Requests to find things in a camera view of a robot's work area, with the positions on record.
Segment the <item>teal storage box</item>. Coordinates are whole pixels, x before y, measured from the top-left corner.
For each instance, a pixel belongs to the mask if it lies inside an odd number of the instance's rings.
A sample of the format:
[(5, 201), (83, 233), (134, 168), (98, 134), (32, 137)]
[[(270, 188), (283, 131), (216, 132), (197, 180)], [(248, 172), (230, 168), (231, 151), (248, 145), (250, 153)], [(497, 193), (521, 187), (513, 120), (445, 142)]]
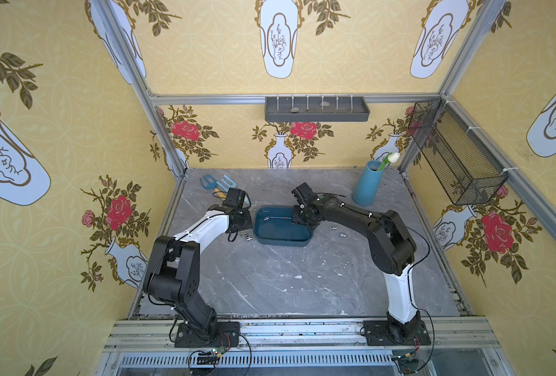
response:
[(293, 221), (290, 206), (264, 206), (256, 212), (254, 236), (261, 244), (305, 247), (313, 232), (305, 225)]

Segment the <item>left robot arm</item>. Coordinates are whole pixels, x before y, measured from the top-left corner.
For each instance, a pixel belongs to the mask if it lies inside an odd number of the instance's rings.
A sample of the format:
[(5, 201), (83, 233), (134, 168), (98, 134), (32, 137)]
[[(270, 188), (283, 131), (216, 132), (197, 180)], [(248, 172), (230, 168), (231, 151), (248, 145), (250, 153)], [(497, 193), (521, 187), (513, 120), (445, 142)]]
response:
[(143, 291), (161, 305), (171, 306), (176, 319), (169, 340), (176, 348), (235, 347), (240, 324), (220, 322), (201, 297), (201, 253), (216, 238), (226, 234), (235, 241), (238, 233), (252, 228), (248, 194), (230, 188), (226, 199), (212, 205), (202, 218), (174, 236), (154, 241), (143, 277)]

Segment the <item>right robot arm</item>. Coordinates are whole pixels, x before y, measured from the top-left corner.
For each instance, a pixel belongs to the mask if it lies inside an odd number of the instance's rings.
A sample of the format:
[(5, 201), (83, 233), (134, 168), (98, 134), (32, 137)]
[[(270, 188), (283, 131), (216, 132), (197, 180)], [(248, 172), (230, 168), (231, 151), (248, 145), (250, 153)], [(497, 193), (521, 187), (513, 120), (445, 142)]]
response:
[(291, 193), (298, 202), (293, 208), (294, 222), (309, 230), (323, 221), (335, 222), (367, 238), (370, 257), (386, 280), (387, 334), (397, 344), (414, 338), (422, 323), (411, 283), (417, 245), (400, 215), (392, 210), (367, 211), (343, 202), (335, 194), (317, 194), (307, 183)]

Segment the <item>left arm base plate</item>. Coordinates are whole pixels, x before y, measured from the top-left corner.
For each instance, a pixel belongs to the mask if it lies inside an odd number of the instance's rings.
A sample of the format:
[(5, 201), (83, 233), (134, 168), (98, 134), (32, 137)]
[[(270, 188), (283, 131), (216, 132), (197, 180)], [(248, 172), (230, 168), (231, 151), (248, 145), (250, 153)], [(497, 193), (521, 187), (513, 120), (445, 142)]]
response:
[(218, 322), (209, 328), (179, 324), (174, 347), (179, 349), (233, 348), (240, 340), (240, 324), (236, 321)]

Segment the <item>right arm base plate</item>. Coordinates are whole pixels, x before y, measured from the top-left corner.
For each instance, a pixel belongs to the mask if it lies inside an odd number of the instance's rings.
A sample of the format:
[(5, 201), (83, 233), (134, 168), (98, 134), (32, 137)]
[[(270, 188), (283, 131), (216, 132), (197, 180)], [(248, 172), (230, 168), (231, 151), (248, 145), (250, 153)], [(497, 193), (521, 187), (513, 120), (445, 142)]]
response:
[(431, 336), (422, 320), (401, 324), (399, 321), (364, 321), (360, 331), (369, 346), (430, 346)]

